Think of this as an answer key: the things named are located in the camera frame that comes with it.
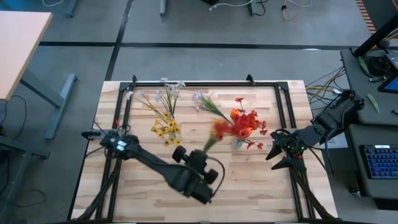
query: wooden desk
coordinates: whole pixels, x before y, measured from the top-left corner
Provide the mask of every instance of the wooden desk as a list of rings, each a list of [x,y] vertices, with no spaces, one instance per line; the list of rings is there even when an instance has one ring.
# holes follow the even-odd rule
[[[0,11],[0,100],[10,100],[21,82],[52,104],[55,112],[45,135],[47,139],[55,137],[73,82],[77,79],[74,74],[69,75],[59,94],[26,70],[51,18],[49,12]]]
[[[294,107],[298,128],[309,125],[312,118],[303,81],[289,81],[290,95]],[[99,100],[96,122],[103,129],[110,129],[113,121],[119,82],[105,82]],[[139,90],[149,94],[154,101],[155,92],[160,88],[135,88],[133,97],[139,97]],[[268,87],[206,87],[184,88],[182,101],[177,103],[176,119],[182,127],[184,147],[187,150],[201,149],[210,129],[210,121],[215,116],[204,111],[198,112],[192,101],[192,93],[202,89],[213,93],[212,98],[226,114],[237,107],[234,99],[244,97],[243,106],[246,110],[256,109],[259,119],[267,121],[269,131],[280,128],[275,92]],[[153,111],[142,103],[133,100],[129,124],[131,133],[137,135],[144,149],[161,157],[165,161],[174,162],[171,155],[173,146],[164,147],[163,142],[150,131],[156,118]],[[210,150],[213,157],[218,158],[226,166],[226,179],[213,203],[202,205],[192,198],[185,198],[176,193],[164,182],[163,178],[153,170],[131,159],[123,161],[119,180],[118,196],[114,211],[115,222],[274,222],[296,221],[296,212],[292,196],[289,171],[287,169],[271,170],[279,161],[274,158],[265,161],[271,149],[272,139],[269,135],[256,133],[252,139],[262,141],[264,150],[255,147],[246,150],[232,150],[228,139]],[[88,152],[98,148],[98,141],[90,142]],[[328,177],[322,166],[311,152],[304,154],[308,167],[310,187],[321,204],[336,216],[335,203],[331,194]],[[85,159],[83,172],[73,208],[72,218],[81,215],[94,199],[101,185],[103,175],[104,153],[98,151]],[[220,170],[210,162],[209,167]],[[307,213],[305,200],[301,194],[304,214]]]

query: wooden tabletop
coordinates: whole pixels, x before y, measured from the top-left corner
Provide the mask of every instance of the wooden tabletop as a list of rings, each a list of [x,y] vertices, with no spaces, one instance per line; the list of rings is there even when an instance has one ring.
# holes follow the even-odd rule
[[[49,12],[0,11],[0,100],[9,100],[45,30]]]
[[[289,81],[292,104],[298,128],[310,124],[312,114],[307,100],[303,81]],[[112,125],[119,82],[105,82],[99,100],[95,120],[102,128]],[[133,97],[139,97],[139,90],[149,95],[155,102],[156,90],[160,88],[135,88]],[[197,111],[192,101],[196,90],[212,93],[212,99],[229,114],[231,108],[237,107],[236,97],[244,97],[243,106],[246,110],[255,109],[259,119],[267,121],[269,133],[280,128],[279,114],[275,92],[269,87],[203,87],[184,88],[182,101],[177,103],[176,120],[182,127],[183,146],[188,150],[201,149],[207,140],[211,119],[215,116],[204,111]],[[284,111],[287,116],[285,101]],[[167,162],[175,163],[171,155],[175,146],[164,147],[163,141],[157,139],[150,128],[156,116],[153,111],[142,103],[133,100],[129,124],[131,133],[140,139],[141,146]],[[264,149],[255,147],[246,150],[231,149],[230,139],[225,139],[210,149],[210,155],[218,158],[226,167],[226,178],[220,191],[213,198],[213,203],[202,205],[193,198],[185,198],[172,190],[161,175],[150,170],[140,162],[130,159],[123,161],[114,221],[116,222],[276,222],[297,221],[292,187],[288,169],[271,170],[282,155],[265,161],[272,147],[272,138],[255,133],[251,136],[255,141],[264,143]],[[88,152],[98,148],[98,141],[90,142]],[[310,152],[304,154],[308,168],[310,188],[321,204],[336,216],[335,203],[326,172]],[[104,152],[92,153],[85,159],[80,185],[76,196],[72,218],[81,215],[98,193],[104,168]],[[210,162],[208,167],[221,172],[217,164]],[[215,188],[218,178],[211,186]],[[301,192],[304,213],[307,214],[305,200]]]

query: black keyboard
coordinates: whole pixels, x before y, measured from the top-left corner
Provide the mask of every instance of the black keyboard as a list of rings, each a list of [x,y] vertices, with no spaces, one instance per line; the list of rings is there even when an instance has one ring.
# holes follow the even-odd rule
[[[370,179],[398,179],[398,146],[361,146]]]

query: gray floor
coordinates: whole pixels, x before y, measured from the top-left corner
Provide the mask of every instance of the gray floor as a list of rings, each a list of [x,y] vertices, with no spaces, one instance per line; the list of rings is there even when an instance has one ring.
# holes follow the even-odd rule
[[[65,18],[68,0],[51,8],[43,7],[39,0],[7,2],[15,10],[52,11],[55,17],[46,41],[114,42],[127,0],[81,0],[73,19]],[[355,0],[313,0],[313,7],[290,23],[282,22],[282,1],[277,0],[265,4],[264,17],[250,17],[246,8],[219,7],[209,12],[208,5],[196,0],[169,0],[167,15],[159,17],[159,3],[133,2],[124,42],[359,45],[369,36]],[[66,219],[87,144],[80,133],[92,124],[111,53],[112,48],[107,47],[39,47],[36,51],[29,69],[54,90],[61,88],[69,73],[76,73],[78,81],[53,141],[44,140],[51,106],[24,86],[17,87],[16,94],[28,104],[27,124],[19,140],[47,147],[52,154],[47,161],[32,161],[18,201],[35,202],[37,195],[27,192],[40,189],[47,196],[46,202],[16,208],[14,218],[27,218],[32,223]],[[133,74],[140,80],[239,80],[250,73],[258,80],[301,79],[309,83],[340,66],[339,52],[326,50],[121,48],[112,80],[130,80]],[[345,77],[337,82],[348,87]],[[7,132],[15,133],[22,118],[22,103],[13,99],[4,123]],[[338,161],[345,152],[331,153]],[[347,187],[355,184],[350,171],[341,169],[330,180],[339,217],[357,222],[398,222],[398,212],[377,210],[370,199],[348,193]]]

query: white cable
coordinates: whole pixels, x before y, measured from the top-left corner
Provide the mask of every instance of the white cable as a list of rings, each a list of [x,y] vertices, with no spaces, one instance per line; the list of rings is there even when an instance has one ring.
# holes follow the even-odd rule
[[[56,6],[57,4],[61,4],[62,2],[64,2],[64,0],[61,0],[61,1],[57,2],[57,3],[48,5],[48,4],[46,4],[44,2],[44,0],[42,0],[43,5],[46,6],[46,7],[53,7],[53,6]]]
[[[306,6],[299,5],[299,4],[297,4],[296,2],[293,2],[293,0],[287,0],[287,1],[289,1],[289,2],[295,4],[296,6],[299,6],[299,7],[310,7],[310,6],[312,6],[312,1],[311,1],[311,0],[309,0],[309,1],[310,1],[310,4],[308,4],[308,5],[306,5]]]
[[[245,3],[245,4],[242,4],[242,5],[231,5],[231,4],[228,4],[228,3],[219,3],[219,4],[215,4],[214,6],[211,6],[211,7],[209,8],[209,11],[211,11],[213,8],[217,8],[217,6],[242,7],[242,6],[246,6],[246,5],[250,4],[250,3],[253,2],[253,1],[255,1],[255,0],[250,0],[249,2],[247,2],[247,3]]]

